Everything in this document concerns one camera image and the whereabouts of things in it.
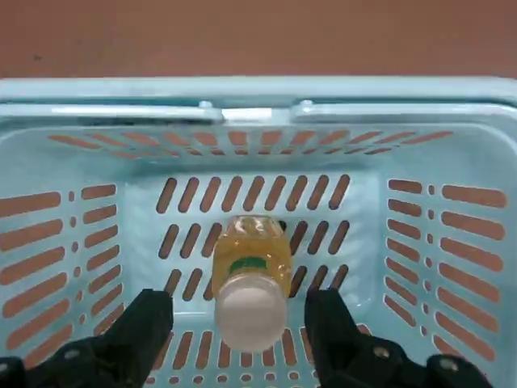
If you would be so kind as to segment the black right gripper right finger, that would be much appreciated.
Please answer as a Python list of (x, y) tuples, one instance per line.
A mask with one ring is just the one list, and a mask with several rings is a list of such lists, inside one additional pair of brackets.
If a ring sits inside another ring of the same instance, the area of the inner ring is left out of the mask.
[(483, 373), (457, 356), (413, 362), (390, 340), (364, 334), (335, 289), (313, 289), (305, 300), (305, 329), (322, 387), (490, 387)]

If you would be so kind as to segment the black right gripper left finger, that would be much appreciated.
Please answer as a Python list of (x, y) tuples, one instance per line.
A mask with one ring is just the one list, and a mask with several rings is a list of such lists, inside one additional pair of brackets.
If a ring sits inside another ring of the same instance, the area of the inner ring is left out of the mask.
[(142, 387), (174, 323), (173, 299), (144, 289), (102, 334), (68, 342), (26, 368), (1, 359), (2, 387)]

